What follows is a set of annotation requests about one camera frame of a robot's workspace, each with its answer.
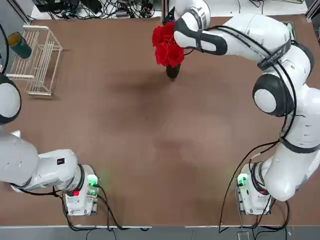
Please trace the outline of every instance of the red flower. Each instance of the red flower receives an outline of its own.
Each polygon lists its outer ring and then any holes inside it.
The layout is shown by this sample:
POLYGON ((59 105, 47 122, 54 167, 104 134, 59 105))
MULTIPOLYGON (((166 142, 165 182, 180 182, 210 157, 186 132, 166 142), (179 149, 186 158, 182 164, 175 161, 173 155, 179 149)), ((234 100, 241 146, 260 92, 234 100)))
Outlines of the red flower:
POLYGON ((185 59, 184 49, 175 42, 174 27, 174 22, 167 22, 164 26, 156 27, 152 34, 156 63, 173 68, 185 59))
POLYGON ((157 44, 163 42, 163 35, 162 35, 162 26, 157 26, 153 30, 152 34, 152 45, 155 47, 157 44))
POLYGON ((155 47, 162 42, 174 42, 174 22, 167 22, 164 26, 157 26, 153 30, 152 45, 155 47))
POLYGON ((179 47, 176 43, 169 44, 168 46, 168 60, 171 67, 175 68, 181 64, 185 59, 185 51, 179 47))
POLYGON ((169 65, 168 44, 166 42, 161 42, 156 45, 155 59, 157 64, 161 64, 165 67, 169 65))

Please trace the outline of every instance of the wire rack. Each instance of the wire rack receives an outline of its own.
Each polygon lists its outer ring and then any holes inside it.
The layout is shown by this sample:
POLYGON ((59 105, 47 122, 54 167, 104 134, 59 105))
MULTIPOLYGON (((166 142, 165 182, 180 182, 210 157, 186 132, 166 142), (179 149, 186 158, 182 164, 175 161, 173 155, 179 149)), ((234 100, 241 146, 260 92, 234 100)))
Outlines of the wire rack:
POLYGON ((23 38, 31 47, 31 56, 14 55, 10 73, 6 76, 22 83, 30 95, 51 96, 60 53, 63 48, 47 26, 23 26, 23 38))

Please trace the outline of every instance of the black band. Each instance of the black band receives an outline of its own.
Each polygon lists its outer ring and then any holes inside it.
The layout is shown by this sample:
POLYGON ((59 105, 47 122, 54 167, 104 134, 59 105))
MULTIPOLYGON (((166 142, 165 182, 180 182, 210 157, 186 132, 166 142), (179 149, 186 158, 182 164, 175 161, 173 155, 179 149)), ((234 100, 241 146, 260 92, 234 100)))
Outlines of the black band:
POLYGON ((261 62, 258 63, 258 68, 260 68, 262 71, 269 68, 272 64, 276 63, 280 58, 285 55, 291 47, 291 39, 283 44, 281 47, 279 47, 274 53, 272 53, 270 56, 263 59, 261 62))
POLYGON ((264 189, 260 186, 259 182, 256 179, 256 167, 258 165, 258 162, 254 163, 251 169, 251 180, 252 180, 252 185, 255 188, 255 190, 257 190, 260 194, 262 195, 269 195, 269 192, 267 189, 264 189))
POLYGON ((200 52, 204 52, 201 48, 201 34, 202 34, 203 30, 202 29, 199 29, 197 32, 196 32, 196 38, 195 38, 195 43, 196 43, 196 48, 198 49, 198 51, 200 52))
POLYGON ((198 28, 199 29, 203 29, 204 26, 202 24, 202 21, 201 21, 201 17, 199 16, 199 14, 192 8, 189 8, 186 13, 191 13, 193 16, 194 16, 194 19, 196 20, 196 23, 198 24, 198 28))
POLYGON ((84 170, 84 167, 81 165, 81 164, 78 164, 79 166, 79 169, 80 169, 80 181, 78 182, 78 185, 70 190, 70 191, 67 191, 66 194, 69 196, 69 197, 72 197, 74 195, 74 191, 80 191, 84 185, 84 182, 85 182, 85 170, 84 170))
POLYGON ((287 149, 297 154, 311 154, 320 149, 320 144, 314 147, 304 148, 304 147, 293 145, 288 140, 283 139, 282 137, 280 137, 280 143, 282 143, 287 149))

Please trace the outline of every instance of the brown table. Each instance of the brown table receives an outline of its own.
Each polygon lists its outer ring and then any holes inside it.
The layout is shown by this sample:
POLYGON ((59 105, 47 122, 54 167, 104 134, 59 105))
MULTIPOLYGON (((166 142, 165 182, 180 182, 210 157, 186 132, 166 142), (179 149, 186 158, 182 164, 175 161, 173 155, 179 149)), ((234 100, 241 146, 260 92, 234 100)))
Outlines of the brown table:
MULTIPOLYGON (((316 65, 308 80, 320 88, 320 50, 304 15, 292 21, 300 43, 316 65)), ((227 18, 216 17, 212 25, 227 18)), ((219 223, 230 177, 257 144, 274 141, 283 119, 257 109, 252 88, 261 71, 238 56, 194 52, 172 83, 156 64, 151 36, 160 19, 42 20, 65 51, 52 99, 22 94, 21 114, 7 126, 40 153, 70 148, 102 178, 121 225, 203 226, 219 223)), ((317 171, 290 199, 292 225, 320 225, 317 171)), ((239 225, 235 192, 229 193, 223 223, 239 225)), ((0 184, 2 226, 66 225, 61 201, 13 192, 0 184)), ((72 218, 107 225, 106 211, 72 218)), ((265 224, 282 224, 279 203, 265 224)), ((254 219, 244 218, 245 224, 254 219)))

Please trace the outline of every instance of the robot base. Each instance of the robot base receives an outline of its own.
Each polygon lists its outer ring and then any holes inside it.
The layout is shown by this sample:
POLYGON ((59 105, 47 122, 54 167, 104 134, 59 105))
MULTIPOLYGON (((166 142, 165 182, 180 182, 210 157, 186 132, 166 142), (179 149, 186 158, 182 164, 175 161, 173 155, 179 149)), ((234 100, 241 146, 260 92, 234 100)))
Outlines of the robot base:
POLYGON ((82 167, 84 169, 84 183, 78 195, 68 196, 65 194, 65 202, 69 216, 97 215, 97 195, 99 189, 93 190, 89 183, 90 177, 96 176, 90 166, 83 164, 82 167))
MULTIPOLYGON (((238 208, 242 215, 263 214, 270 195, 263 195, 255 189, 248 164, 243 167, 236 179, 236 191, 238 208)), ((270 204, 269 200, 264 214, 269 212, 270 204)))

